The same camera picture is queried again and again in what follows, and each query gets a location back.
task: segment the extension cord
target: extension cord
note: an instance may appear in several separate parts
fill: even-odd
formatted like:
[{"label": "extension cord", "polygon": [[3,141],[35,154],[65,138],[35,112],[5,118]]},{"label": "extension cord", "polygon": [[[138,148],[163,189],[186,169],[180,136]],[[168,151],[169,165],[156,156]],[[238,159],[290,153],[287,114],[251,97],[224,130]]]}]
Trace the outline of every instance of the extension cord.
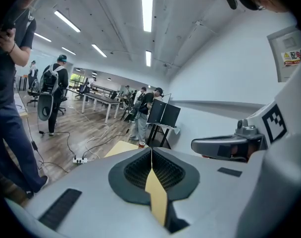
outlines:
[{"label": "extension cord", "polygon": [[73,162],[74,164],[80,165],[80,164],[87,163],[87,162],[88,162],[88,159],[87,159],[87,158],[73,158],[73,159],[72,159],[72,162]]}]

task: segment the floor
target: floor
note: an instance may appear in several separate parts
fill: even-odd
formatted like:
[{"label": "floor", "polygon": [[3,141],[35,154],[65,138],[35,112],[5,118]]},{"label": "floor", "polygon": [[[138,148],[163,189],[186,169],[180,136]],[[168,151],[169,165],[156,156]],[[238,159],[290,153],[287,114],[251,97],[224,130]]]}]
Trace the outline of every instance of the floor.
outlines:
[{"label": "floor", "polygon": [[[45,135],[39,134],[39,130],[48,132],[48,123],[41,120],[38,121],[37,104],[35,108],[34,103],[28,104],[28,106],[26,106],[26,103],[31,100],[31,96],[29,96],[27,92],[20,91],[20,96],[27,108],[28,123],[30,126],[31,135],[38,147],[40,155],[45,162],[52,162],[62,167],[60,168],[55,164],[42,165],[39,162],[39,160],[41,160],[42,158],[38,155],[37,152],[35,152],[37,164],[39,168],[41,168],[39,173],[40,175],[45,174],[49,176],[50,183],[53,183],[66,175],[67,173],[65,171],[70,172],[77,167],[72,162],[74,155],[68,149],[67,139],[70,149],[76,154],[77,157],[82,157],[87,148],[100,145],[111,139],[103,146],[94,148],[91,150],[91,152],[87,152],[86,158],[88,158],[88,161],[97,158],[103,158],[119,140],[130,142],[132,144],[138,144],[137,141],[129,140],[130,132],[126,134],[126,131],[131,123],[120,121],[124,112],[123,110],[119,109],[117,119],[114,119],[114,106],[110,111],[107,126],[105,126],[104,120],[106,115],[106,107],[104,105],[102,106],[102,104],[97,103],[97,110],[94,112],[92,109],[93,101],[89,100],[89,102],[86,103],[84,114],[81,114],[82,101],[79,100],[79,97],[75,98],[75,95],[76,94],[74,93],[68,92],[68,100],[61,105],[62,107],[66,108],[66,112],[64,115],[59,113],[55,127],[56,132],[69,132],[69,138],[68,133],[56,133],[55,136],[50,137],[48,133]],[[29,134],[27,119],[26,117],[22,119],[26,133]],[[92,139],[94,137],[96,137],[97,139],[87,143],[89,139]],[[161,139],[162,134],[158,133],[155,140],[160,141]],[[13,153],[10,150],[9,153],[12,159],[17,164],[17,160]],[[1,177],[0,180],[6,197],[22,206],[26,205],[28,199],[25,197],[24,192],[20,188],[3,177]]]}]

